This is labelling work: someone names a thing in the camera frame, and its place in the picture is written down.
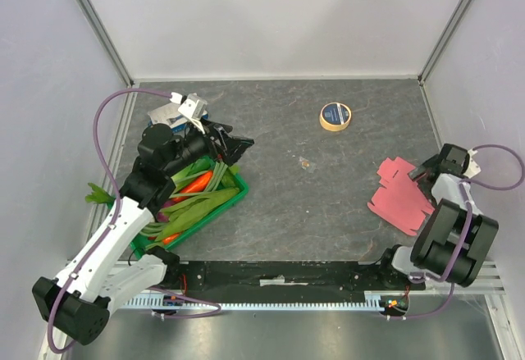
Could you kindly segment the pink paper box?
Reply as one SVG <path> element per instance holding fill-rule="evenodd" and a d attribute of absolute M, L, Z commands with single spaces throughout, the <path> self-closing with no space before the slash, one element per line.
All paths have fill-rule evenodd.
<path fill-rule="evenodd" d="M 387 158 L 379 166 L 379 188 L 368 208 L 408 236 L 415 237 L 423 222 L 434 212 L 417 184 L 409 178 L 415 168 L 401 157 Z"/>

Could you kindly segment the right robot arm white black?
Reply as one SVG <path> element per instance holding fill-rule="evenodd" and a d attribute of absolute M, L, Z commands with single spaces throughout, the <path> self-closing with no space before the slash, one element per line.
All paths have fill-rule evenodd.
<path fill-rule="evenodd" d="M 377 283 L 394 289 L 405 276 L 469 287 L 477 278 L 499 230 L 476 206 L 470 180 L 479 172 L 473 150 L 444 144 L 419 166 L 397 157 L 383 162 L 380 187 L 369 207 L 406 234 L 411 246 L 395 245 L 381 256 Z"/>

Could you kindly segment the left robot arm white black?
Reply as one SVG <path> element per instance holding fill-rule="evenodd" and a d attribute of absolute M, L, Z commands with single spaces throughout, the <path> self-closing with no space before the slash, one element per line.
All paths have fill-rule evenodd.
<path fill-rule="evenodd" d="M 146 128 L 132 172 L 117 190 L 107 217 L 89 242 L 52 278 L 40 277 L 32 294 L 48 333 L 60 330 L 76 343 L 91 344 L 110 316 L 145 289 L 173 288 L 180 279 L 180 259 L 155 246 L 135 264 L 112 276 L 111 269 L 132 239 L 160 212 L 175 190 L 172 176 L 201 157 L 231 166 L 253 146 L 253 139 L 231 135 L 232 128 L 203 121 L 189 125 L 186 136 L 168 125 Z"/>

